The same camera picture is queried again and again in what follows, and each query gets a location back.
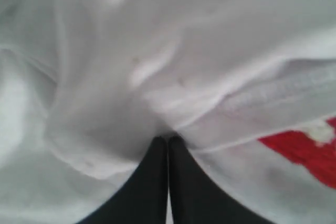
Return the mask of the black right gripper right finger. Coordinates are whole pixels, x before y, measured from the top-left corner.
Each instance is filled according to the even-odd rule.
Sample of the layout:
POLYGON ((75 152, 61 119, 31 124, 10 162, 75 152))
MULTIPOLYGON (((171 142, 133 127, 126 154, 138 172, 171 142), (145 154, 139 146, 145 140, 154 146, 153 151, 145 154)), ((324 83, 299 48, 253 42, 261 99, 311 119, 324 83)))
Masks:
POLYGON ((174 223, 261 224, 267 219, 222 191, 201 169, 184 141, 168 141, 169 191, 174 223))

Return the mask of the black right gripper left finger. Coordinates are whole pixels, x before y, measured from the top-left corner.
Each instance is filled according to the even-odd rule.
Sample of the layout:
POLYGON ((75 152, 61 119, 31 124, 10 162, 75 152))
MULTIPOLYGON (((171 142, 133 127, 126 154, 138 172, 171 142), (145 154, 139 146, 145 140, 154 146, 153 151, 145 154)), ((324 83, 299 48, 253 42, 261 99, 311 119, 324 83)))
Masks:
POLYGON ((168 196, 167 143, 152 140, 148 151, 126 183, 81 224, 166 223, 168 196))

